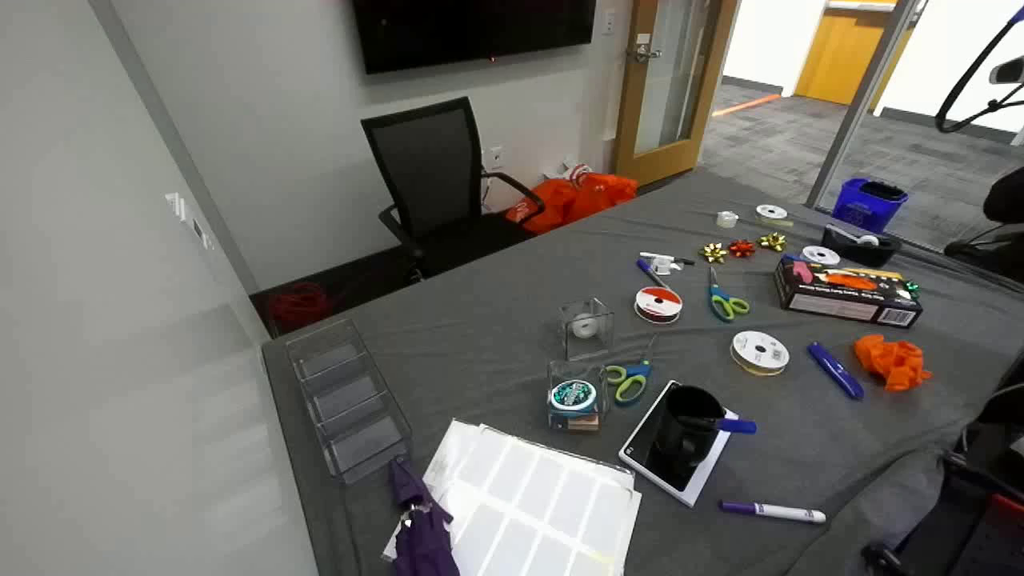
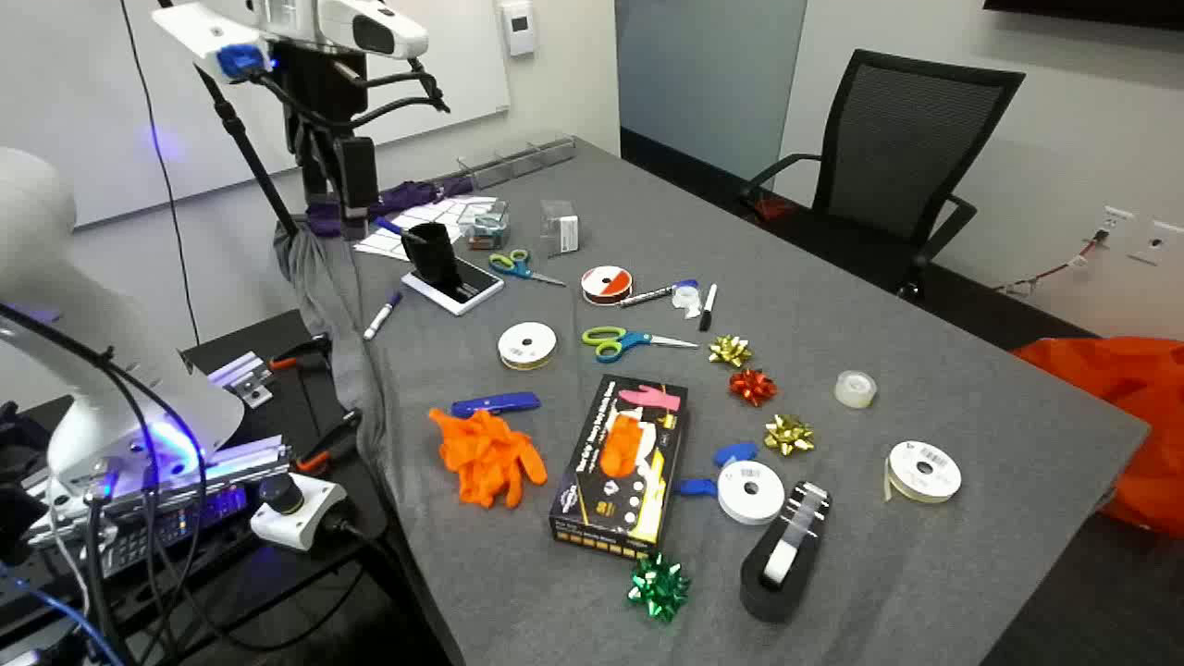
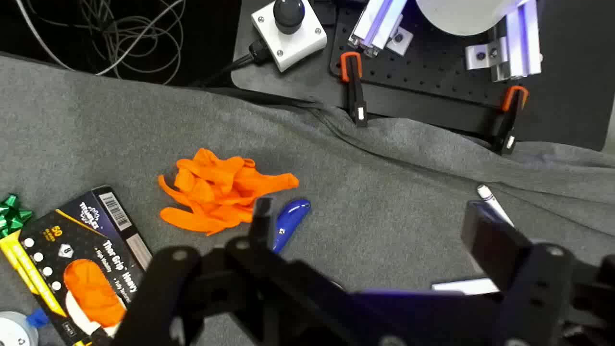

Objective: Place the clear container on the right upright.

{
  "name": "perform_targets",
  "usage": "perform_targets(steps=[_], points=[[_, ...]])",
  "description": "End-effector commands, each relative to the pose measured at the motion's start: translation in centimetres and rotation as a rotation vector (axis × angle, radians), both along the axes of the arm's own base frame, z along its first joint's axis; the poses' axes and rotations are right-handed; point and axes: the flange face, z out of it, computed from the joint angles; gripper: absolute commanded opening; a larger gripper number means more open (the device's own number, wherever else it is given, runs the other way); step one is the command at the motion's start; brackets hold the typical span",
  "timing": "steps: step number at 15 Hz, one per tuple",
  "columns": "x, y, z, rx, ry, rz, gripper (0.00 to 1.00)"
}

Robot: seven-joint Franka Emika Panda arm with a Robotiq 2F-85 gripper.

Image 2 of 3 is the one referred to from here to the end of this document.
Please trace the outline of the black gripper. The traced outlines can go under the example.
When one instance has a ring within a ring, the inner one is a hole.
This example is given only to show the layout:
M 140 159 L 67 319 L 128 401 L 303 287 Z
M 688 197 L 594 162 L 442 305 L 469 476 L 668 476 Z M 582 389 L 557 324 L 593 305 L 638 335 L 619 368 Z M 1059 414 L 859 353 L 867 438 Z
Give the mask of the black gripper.
M 340 210 L 344 232 L 363 237 L 368 204 L 377 197 L 373 141 L 349 138 L 351 123 L 367 110 L 363 54 L 309 52 L 298 44 L 272 44 L 270 91 L 284 107 L 284 141 L 296 144 L 303 179 L 303 218 L 314 237 L 335 237 L 335 204 L 330 197 L 319 138 L 344 138 L 335 144 L 340 162 Z

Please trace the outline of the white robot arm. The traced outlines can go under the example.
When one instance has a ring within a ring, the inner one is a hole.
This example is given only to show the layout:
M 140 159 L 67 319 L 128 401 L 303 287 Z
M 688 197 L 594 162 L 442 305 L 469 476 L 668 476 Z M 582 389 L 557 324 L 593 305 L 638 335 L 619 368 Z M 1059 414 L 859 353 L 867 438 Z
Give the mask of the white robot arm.
M 267 0 L 243 25 L 203 4 L 160 6 L 171 35 L 212 84 L 272 84 L 277 52 L 407 60 L 418 67 L 430 35 L 388 0 Z M 199 481 L 203 461 L 239 427 L 243 405 L 212 384 L 160 342 L 148 313 L 72 266 L 72 194 L 59 169 L 30 152 L 0 152 L 0 313 L 3 342 L 56 374 L 72 405 L 48 438 L 48 476 L 71 495 L 125 495 Z

